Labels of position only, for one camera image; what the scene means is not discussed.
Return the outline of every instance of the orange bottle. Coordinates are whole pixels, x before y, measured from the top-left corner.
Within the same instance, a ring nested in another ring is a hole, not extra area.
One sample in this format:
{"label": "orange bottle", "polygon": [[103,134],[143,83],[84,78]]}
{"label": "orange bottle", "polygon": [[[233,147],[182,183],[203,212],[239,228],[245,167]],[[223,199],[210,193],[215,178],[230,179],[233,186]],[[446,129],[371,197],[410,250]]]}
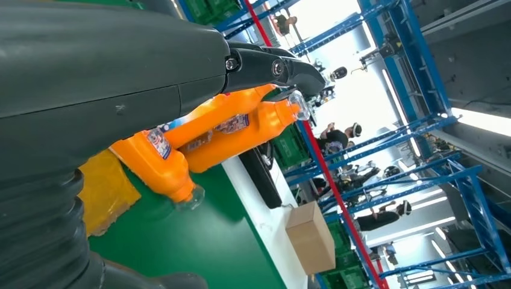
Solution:
{"label": "orange bottle", "polygon": [[202,173],[227,158],[248,151],[272,138],[298,119],[309,119],[300,92],[279,102],[261,102],[248,114],[238,114],[188,142],[179,150],[190,171]]}
{"label": "orange bottle", "polygon": [[196,208],[204,189],[193,183],[183,154],[172,149],[159,128],[114,143],[110,150],[151,190],[171,198],[179,208]]}
{"label": "orange bottle", "polygon": [[269,92],[277,86],[267,84],[253,89],[217,95],[199,105],[191,113],[160,128],[173,148],[180,148],[199,135],[237,114],[254,110]]}

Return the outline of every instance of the bottle cap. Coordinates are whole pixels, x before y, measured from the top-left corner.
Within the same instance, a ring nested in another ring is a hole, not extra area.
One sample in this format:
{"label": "bottle cap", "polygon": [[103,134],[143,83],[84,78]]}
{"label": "bottle cap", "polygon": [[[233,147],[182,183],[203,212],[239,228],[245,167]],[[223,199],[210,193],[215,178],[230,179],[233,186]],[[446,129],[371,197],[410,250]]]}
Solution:
{"label": "bottle cap", "polygon": [[181,202],[175,203],[175,207],[178,211],[182,210],[193,210],[198,207],[204,200],[205,190],[198,184],[194,184],[194,188],[188,197]]}
{"label": "bottle cap", "polygon": [[298,107],[297,111],[295,112],[297,119],[308,120],[310,118],[309,107],[307,106],[307,103],[305,102],[301,92],[297,90],[293,91],[287,100],[291,103],[291,106]]}

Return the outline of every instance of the screw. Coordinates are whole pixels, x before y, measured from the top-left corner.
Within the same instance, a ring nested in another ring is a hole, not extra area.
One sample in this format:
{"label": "screw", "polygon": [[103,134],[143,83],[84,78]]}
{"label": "screw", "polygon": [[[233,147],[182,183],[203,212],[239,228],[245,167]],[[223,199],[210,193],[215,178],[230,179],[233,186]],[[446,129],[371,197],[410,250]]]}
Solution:
{"label": "screw", "polygon": [[280,60],[275,60],[272,65],[272,73],[279,76],[284,72],[284,64]]}
{"label": "screw", "polygon": [[227,70],[234,70],[237,67],[238,67],[238,61],[236,61],[236,59],[234,59],[234,58],[229,58],[225,62],[225,68],[227,68]]}

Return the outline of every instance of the black shirt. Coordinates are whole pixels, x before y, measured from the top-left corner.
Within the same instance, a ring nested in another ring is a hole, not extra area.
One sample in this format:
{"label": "black shirt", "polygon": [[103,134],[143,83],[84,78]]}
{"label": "black shirt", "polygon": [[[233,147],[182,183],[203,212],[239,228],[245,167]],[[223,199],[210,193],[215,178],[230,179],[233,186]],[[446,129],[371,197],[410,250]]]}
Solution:
{"label": "black shirt", "polygon": [[338,141],[342,143],[342,147],[346,148],[348,145],[348,136],[344,134],[344,132],[334,129],[333,131],[327,132],[327,138],[317,138],[319,149],[323,152],[327,149],[327,143],[331,143],[333,141]]}
{"label": "black shirt", "polygon": [[279,15],[275,17],[277,20],[277,27],[282,35],[289,34],[289,25],[286,25],[287,18],[284,15]]}
{"label": "black shirt", "polygon": [[375,218],[372,214],[368,216],[358,217],[357,221],[361,231],[372,231],[399,220],[399,215],[392,211],[382,211],[377,213]]}

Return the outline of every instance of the cardboard box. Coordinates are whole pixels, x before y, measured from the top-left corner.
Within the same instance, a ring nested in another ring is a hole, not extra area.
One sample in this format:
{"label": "cardboard box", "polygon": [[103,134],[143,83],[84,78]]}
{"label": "cardboard box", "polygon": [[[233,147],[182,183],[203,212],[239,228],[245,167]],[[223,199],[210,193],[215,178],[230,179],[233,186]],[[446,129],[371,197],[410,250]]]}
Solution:
{"label": "cardboard box", "polygon": [[318,203],[294,208],[286,232],[307,275],[335,269],[334,240]]}

